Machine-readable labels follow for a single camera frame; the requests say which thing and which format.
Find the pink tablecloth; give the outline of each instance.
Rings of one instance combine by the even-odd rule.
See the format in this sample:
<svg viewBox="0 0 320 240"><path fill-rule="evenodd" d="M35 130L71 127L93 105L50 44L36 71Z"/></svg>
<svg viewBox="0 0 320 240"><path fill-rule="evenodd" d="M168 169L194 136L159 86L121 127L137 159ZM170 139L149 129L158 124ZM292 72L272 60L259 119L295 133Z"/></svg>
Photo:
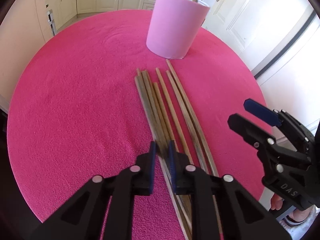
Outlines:
<svg viewBox="0 0 320 240"><path fill-rule="evenodd" d="M153 81L160 68L196 156L164 73L166 62L146 47L151 13L114 11L73 24L46 43L22 74L9 110L9 156L19 188L41 221L93 175L116 175L148 151L152 136L134 82L137 68L149 70ZM238 112L270 131L243 109L247 98L265 103L252 74L202 28L186 57L172 64L219 174L234 175L259 198L263 169L256 150L227 125ZM133 239L183 239L159 163L154 194L136 197Z"/></svg>

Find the metal screw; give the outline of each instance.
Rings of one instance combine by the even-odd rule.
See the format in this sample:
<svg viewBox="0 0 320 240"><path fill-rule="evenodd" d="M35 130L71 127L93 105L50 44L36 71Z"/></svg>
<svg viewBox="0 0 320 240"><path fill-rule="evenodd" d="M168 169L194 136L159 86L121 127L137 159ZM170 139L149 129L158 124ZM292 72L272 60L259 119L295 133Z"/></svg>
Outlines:
<svg viewBox="0 0 320 240"><path fill-rule="evenodd" d="M186 166L186 171L193 172L196 170L196 167L194 165L187 165Z"/></svg>
<svg viewBox="0 0 320 240"><path fill-rule="evenodd" d="M275 144L275 141L272 138L268 138L267 142L268 144L271 144L271 145Z"/></svg>
<svg viewBox="0 0 320 240"><path fill-rule="evenodd" d="M93 181L94 183L100 183L102 180L103 180L103 177L100 176L100 175L96 175L96 176L94 176L94 177L92 178L92 181Z"/></svg>
<svg viewBox="0 0 320 240"><path fill-rule="evenodd" d="M227 175L223 176L223 180L226 181L226 182L232 182L233 181L233 177L231 175L227 174Z"/></svg>
<svg viewBox="0 0 320 240"><path fill-rule="evenodd" d="M283 166L282 166L281 164L277 164L277 165L276 165L276 169L277 169L277 171L278 171L279 173L282 173L283 170L284 170L284 168L283 168Z"/></svg>
<svg viewBox="0 0 320 240"><path fill-rule="evenodd" d="M133 165L130 167L130 171L132 172L139 172L141 168L138 165Z"/></svg>

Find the pink cup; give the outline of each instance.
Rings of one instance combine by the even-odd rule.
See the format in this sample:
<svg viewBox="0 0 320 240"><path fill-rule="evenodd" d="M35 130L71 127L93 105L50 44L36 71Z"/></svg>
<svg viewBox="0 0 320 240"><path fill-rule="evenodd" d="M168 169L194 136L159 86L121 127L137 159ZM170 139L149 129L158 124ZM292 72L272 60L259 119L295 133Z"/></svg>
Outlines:
<svg viewBox="0 0 320 240"><path fill-rule="evenodd" d="M182 59L188 52L209 6L201 0L156 0L147 36L154 54Z"/></svg>

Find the pink container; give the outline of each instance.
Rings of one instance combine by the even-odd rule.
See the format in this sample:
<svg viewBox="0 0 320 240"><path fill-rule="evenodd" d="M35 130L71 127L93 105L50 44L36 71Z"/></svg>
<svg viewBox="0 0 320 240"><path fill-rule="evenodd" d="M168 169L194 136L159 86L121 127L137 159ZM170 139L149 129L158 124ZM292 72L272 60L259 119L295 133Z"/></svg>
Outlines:
<svg viewBox="0 0 320 240"><path fill-rule="evenodd" d="M147 36L154 54L182 59L188 52L209 6L198 0L156 0Z"/></svg>

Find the pink table surface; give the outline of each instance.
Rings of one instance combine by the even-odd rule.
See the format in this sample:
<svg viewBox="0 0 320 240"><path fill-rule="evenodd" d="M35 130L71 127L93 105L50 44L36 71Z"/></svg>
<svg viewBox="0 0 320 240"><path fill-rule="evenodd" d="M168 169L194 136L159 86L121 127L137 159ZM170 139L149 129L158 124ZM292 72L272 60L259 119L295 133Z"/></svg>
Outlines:
<svg viewBox="0 0 320 240"><path fill-rule="evenodd" d="M9 109L8 149L18 186L41 221L90 177L114 176L148 151L152 136L134 82L137 68L149 70L153 81L155 68L162 71L196 157L166 62L146 47L151 14L122 10L86 18L46 43L23 72ZM258 199L263 169L256 150L227 125L237 112L271 131L243 109L247 98L265 104L252 74L203 28L186 57L172 64L219 174L232 174ZM183 239L158 162L154 194L136 197L132 239Z"/></svg>

